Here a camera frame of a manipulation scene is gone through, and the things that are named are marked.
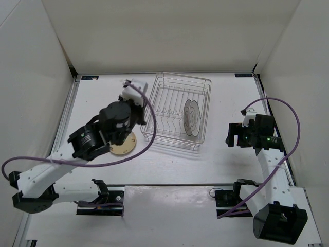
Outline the cream floral plate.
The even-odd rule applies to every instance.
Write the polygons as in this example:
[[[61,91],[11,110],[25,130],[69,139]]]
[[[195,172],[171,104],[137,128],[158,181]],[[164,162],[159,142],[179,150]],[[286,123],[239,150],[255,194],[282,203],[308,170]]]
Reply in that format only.
[[[123,156],[134,150],[136,146],[136,136],[134,132],[130,133],[122,145],[111,145],[110,153],[113,155]]]

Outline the wire dish rack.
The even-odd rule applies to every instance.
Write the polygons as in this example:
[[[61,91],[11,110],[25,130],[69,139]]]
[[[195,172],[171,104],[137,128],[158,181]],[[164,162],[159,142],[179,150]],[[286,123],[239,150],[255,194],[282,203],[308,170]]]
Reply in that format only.
[[[212,81],[207,78],[160,72],[156,75],[149,100],[153,113],[145,112],[147,124],[141,133],[147,141],[188,150],[198,150],[204,143],[208,120]],[[198,103],[201,115],[197,137],[188,136],[184,129],[183,111],[186,101]]]

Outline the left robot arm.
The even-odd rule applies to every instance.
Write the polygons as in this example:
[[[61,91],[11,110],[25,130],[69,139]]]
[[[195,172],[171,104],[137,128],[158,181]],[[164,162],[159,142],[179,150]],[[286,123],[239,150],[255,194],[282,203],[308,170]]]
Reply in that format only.
[[[9,174],[10,185],[18,190],[12,197],[13,206],[29,214],[61,202],[75,202],[80,207],[119,206],[117,200],[110,199],[102,180],[82,184],[60,184],[58,180],[71,173],[75,163],[86,165],[109,153],[111,145],[122,145],[135,125],[145,125],[143,104],[123,99],[110,103],[72,133],[47,161],[28,171]]]

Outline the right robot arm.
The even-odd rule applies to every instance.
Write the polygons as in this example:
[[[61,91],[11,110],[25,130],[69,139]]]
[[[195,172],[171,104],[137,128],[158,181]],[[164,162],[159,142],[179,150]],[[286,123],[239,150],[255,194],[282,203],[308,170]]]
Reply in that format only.
[[[264,178],[264,186],[252,180],[237,180],[231,201],[238,206],[246,204],[253,216],[256,238],[294,245],[308,216],[306,210],[297,206],[290,192],[287,172],[279,164],[284,159],[283,142],[274,132],[274,117],[252,109],[244,113],[242,123],[229,124],[226,144],[253,148]]]

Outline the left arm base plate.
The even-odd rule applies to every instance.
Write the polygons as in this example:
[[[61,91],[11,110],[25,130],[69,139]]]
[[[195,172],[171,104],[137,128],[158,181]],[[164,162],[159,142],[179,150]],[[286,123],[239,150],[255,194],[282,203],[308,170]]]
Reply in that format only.
[[[123,187],[108,187],[108,193],[98,196],[94,200],[77,201],[76,215],[83,216],[119,216],[124,213],[124,193]]]

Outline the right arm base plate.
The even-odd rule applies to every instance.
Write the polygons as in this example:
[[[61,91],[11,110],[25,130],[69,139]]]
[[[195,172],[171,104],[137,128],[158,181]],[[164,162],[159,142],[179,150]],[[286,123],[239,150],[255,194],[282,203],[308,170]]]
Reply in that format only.
[[[240,198],[240,190],[243,185],[258,187],[255,181],[238,179],[233,183],[232,188],[224,186],[222,188],[214,187],[209,190],[209,196],[215,200],[217,217],[223,215],[242,201]]]

